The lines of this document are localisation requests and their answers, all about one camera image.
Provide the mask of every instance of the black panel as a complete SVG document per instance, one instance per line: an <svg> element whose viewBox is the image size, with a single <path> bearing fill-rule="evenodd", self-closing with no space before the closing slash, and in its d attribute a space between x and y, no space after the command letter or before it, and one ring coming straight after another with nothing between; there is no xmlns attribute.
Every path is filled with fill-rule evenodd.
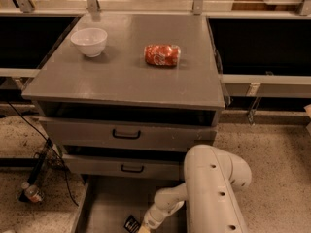
<svg viewBox="0 0 311 233"><path fill-rule="evenodd" d="M109 158L149 159L184 162L186 153L158 150L128 150L95 147L66 146L69 154L79 156L100 156Z"/></svg>
<svg viewBox="0 0 311 233"><path fill-rule="evenodd" d="M34 167L37 162L35 158L0 158L0 167Z"/></svg>
<svg viewBox="0 0 311 233"><path fill-rule="evenodd" d="M36 68L76 17L0 17L0 68Z"/></svg>
<svg viewBox="0 0 311 233"><path fill-rule="evenodd" d="M311 75L311 20L209 19L224 74Z"/></svg>
<svg viewBox="0 0 311 233"><path fill-rule="evenodd" d="M232 103L227 107L233 110L248 110L254 102L254 97L233 97ZM305 106L311 104L310 98L278 98L262 97L258 111L288 111L305 112Z"/></svg>
<svg viewBox="0 0 311 233"><path fill-rule="evenodd" d="M211 126L214 114L205 110L62 103L50 117Z"/></svg>

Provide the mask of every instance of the cabinet drawer front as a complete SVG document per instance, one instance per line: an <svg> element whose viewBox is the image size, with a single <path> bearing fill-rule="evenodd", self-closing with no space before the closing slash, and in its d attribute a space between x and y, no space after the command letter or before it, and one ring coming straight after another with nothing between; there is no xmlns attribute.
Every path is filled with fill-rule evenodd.
<svg viewBox="0 0 311 233"><path fill-rule="evenodd" d="M41 123L59 145L140 150L186 151L194 141L213 140L216 128L148 123L43 118Z"/></svg>
<svg viewBox="0 0 311 233"><path fill-rule="evenodd" d="M116 159L64 154L63 159L73 173L115 177L181 180L179 162Z"/></svg>

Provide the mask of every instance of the drawer handle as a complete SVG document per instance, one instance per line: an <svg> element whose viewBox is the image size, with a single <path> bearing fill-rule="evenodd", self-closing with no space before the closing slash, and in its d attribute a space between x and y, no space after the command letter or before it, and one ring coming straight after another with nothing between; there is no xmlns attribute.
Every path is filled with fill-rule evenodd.
<svg viewBox="0 0 311 233"><path fill-rule="evenodd" d="M140 168L136 168L136 167L127 167L125 168L125 166L122 164L121 166L121 170L125 173L136 173L136 174L140 174L144 172L145 167L141 166Z"/></svg>
<svg viewBox="0 0 311 233"><path fill-rule="evenodd" d="M122 134L118 133L116 129L113 130L113 137L115 137L117 139L136 140L136 139L140 138L140 134L141 134L140 130L138 130L137 133L135 135L132 135L132 136L122 135Z"/></svg>

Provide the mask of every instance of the cabinet top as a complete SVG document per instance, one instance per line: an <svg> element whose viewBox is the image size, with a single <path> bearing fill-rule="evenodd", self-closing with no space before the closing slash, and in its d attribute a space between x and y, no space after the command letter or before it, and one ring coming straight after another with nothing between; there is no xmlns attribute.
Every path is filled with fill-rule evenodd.
<svg viewBox="0 0 311 233"><path fill-rule="evenodd" d="M70 36L83 28L108 32L106 49L83 56ZM144 47L181 48L176 67L145 62ZM223 108L224 98L206 17L194 15L85 14L22 96L33 101L84 102L174 108Z"/></svg>

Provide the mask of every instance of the black cable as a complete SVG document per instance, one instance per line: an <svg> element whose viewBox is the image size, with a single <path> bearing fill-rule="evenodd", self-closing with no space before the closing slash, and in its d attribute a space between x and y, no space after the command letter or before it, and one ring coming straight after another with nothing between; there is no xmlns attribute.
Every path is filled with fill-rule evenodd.
<svg viewBox="0 0 311 233"><path fill-rule="evenodd" d="M45 147L47 148L50 148L53 153L56 155L56 157L60 160L61 164L63 165L63 168L64 168L64 173L65 173L65 181L66 181L66 184L67 184L67 189L68 189L68 192L69 192L69 196L72 200L72 202L79 207L79 204L77 203L77 201L74 199L74 197L72 196L72 193L71 193L71 190L70 190L70 187L69 187L69 182L68 182L68 177L67 177L67 166L65 164L65 161L58 155L58 153L56 152L56 150L52 147L52 142L50 140L50 138L47 138L45 137L44 134L42 134L35 126L33 126L29 121L27 121L23 115L9 102L7 101L7 103L11 106L11 108L30 126L32 127L34 130L36 130L45 140L46 140L46 143L45 143Z"/></svg>

